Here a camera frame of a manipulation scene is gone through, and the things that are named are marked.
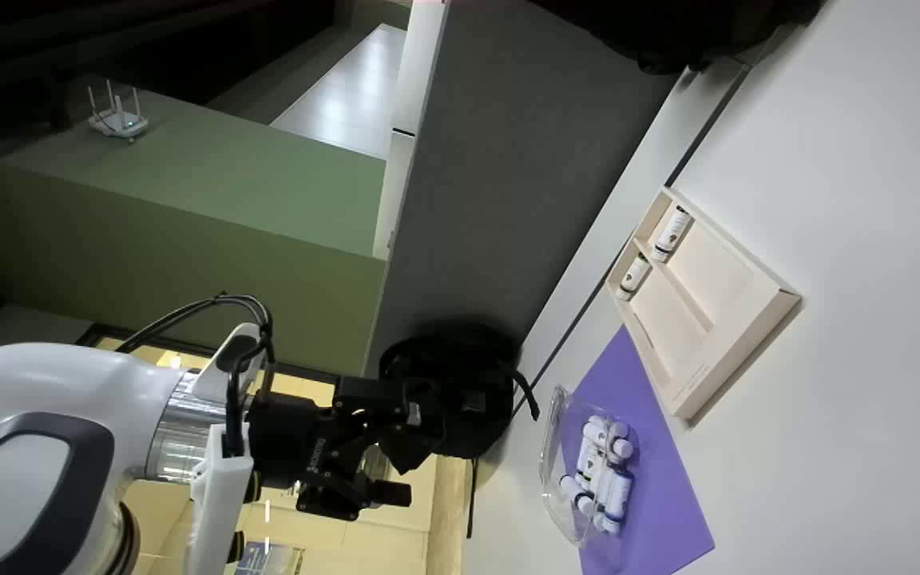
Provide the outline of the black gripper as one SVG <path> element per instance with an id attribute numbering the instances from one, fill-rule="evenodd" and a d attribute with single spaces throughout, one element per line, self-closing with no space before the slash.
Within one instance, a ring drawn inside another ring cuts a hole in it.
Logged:
<path id="1" fill-rule="evenodd" d="M 406 424 L 398 384 L 341 376 L 330 406 L 291 392 L 260 392 L 250 452 L 262 485 L 296 490 L 302 513 L 355 521 L 363 509 L 410 509 L 413 490 L 373 480 L 363 454 Z"/>

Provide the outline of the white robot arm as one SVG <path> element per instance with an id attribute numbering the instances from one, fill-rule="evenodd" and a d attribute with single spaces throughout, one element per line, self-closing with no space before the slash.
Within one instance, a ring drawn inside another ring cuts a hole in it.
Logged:
<path id="1" fill-rule="evenodd" d="M 260 485 L 350 521 L 410 504 L 413 490 L 360 471 L 379 420 L 256 392 L 262 353 L 233 342 L 206 371 L 125 353 L 0 344 L 0 575 L 129 575 L 132 483 L 191 490 L 184 575 L 222 575 L 240 553 L 240 512 Z"/>

